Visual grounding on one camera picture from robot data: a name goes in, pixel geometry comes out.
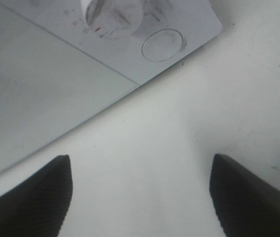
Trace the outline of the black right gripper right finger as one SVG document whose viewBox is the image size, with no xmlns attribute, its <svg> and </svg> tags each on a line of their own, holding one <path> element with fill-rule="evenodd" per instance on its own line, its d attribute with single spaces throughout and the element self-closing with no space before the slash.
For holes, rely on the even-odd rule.
<svg viewBox="0 0 280 237">
<path fill-rule="evenodd" d="M 213 157 L 210 196 L 227 237 L 280 237 L 280 190 L 227 155 Z"/>
</svg>

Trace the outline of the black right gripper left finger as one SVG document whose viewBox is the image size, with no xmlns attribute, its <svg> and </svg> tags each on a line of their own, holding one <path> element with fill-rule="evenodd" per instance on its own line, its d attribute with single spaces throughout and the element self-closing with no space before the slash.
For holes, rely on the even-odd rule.
<svg viewBox="0 0 280 237">
<path fill-rule="evenodd" d="M 73 192 L 70 157 L 57 156 L 0 196 L 0 237 L 56 237 Z"/>
</svg>

